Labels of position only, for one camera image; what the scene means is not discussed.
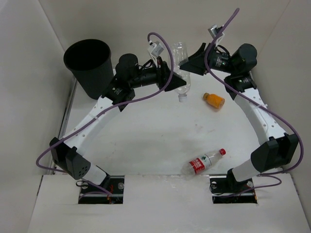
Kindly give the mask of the clear label-free plastic bottle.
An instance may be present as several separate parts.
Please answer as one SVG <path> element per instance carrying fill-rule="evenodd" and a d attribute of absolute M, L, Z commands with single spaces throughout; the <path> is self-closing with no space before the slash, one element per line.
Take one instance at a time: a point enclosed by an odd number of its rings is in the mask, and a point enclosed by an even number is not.
<path fill-rule="evenodd" d="M 182 79 L 186 82 L 184 86 L 181 86 L 176 89 L 176 93 L 178 94 L 179 102 L 185 102 L 187 100 L 187 94 L 190 90 L 190 73 L 188 71 L 184 71 L 180 69 L 180 66 L 188 61 L 188 52 L 187 46 L 184 42 L 173 43 L 171 46 L 171 51 L 173 54 L 173 62 L 174 62 L 174 72 L 182 77 Z"/>

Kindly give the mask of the orange juice bottle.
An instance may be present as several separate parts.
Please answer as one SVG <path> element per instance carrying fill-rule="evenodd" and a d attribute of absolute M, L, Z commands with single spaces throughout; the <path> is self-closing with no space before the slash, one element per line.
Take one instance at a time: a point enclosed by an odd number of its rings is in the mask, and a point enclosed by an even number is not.
<path fill-rule="evenodd" d="M 216 95 L 216 94 L 209 94 L 209 93 L 205 93 L 203 95 L 203 100 L 210 105 L 211 107 L 213 107 L 216 110 L 220 110 L 224 103 L 225 103 L 225 99 Z"/>

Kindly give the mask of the red cap clear bottle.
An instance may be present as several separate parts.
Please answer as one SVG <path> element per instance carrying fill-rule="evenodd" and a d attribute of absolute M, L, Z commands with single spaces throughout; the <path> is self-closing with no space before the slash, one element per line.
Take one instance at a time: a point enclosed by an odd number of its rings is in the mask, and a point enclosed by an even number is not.
<path fill-rule="evenodd" d="M 181 173 L 189 176 L 200 174 L 214 166 L 224 155 L 226 155 L 225 149 L 203 153 L 186 162 L 181 169 Z"/>

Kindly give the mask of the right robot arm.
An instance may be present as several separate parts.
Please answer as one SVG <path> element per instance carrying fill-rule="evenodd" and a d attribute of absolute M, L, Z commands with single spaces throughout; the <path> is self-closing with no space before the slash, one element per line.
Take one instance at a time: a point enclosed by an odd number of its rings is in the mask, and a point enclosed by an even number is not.
<path fill-rule="evenodd" d="M 208 73 L 206 64 L 210 69 L 229 73 L 224 79 L 226 91 L 245 113 L 259 141 L 249 160 L 227 172 L 224 185 L 230 192 L 237 192 L 254 176 L 289 164 L 299 139 L 275 121 L 259 95 L 251 75 L 257 64 L 253 45 L 242 44 L 230 55 L 225 50 L 218 51 L 217 46 L 203 43 L 195 54 L 179 63 L 181 70 L 198 75 Z"/>

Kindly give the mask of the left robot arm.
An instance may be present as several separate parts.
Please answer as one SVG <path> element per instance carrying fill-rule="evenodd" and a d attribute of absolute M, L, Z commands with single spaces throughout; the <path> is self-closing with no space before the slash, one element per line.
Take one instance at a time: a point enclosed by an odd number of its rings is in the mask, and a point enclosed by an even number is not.
<path fill-rule="evenodd" d="M 84 158 L 92 140 L 125 107 L 134 103 L 135 88 L 156 84 L 160 91 L 172 91 L 186 85 L 186 81 L 162 60 L 160 56 L 139 66 L 138 58 L 131 53 L 122 55 L 116 65 L 116 75 L 97 103 L 83 120 L 63 138 L 50 142 L 52 159 L 63 172 L 75 180 L 92 183 L 97 193 L 109 188 L 109 175 Z"/>

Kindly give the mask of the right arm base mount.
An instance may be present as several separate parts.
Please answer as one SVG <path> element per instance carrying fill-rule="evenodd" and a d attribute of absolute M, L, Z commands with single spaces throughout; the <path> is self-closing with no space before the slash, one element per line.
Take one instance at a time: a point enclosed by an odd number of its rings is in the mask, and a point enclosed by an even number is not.
<path fill-rule="evenodd" d="M 254 187 L 252 178 L 235 184 L 233 187 L 228 184 L 226 175 L 211 175 L 209 181 L 213 204 L 258 203 L 256 193 L 252 189 Z"/>

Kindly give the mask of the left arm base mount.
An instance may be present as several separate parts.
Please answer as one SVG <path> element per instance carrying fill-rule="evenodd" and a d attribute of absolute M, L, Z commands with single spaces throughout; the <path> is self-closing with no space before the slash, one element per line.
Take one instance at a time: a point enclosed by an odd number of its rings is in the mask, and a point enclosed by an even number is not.
<path fill-rule="evenodd" d="M 125 176 L 111 176 L 102 189 L 90 185 L 86 181 L 77 181 L 80 188 L 79 204 L 123 204 Z"/>

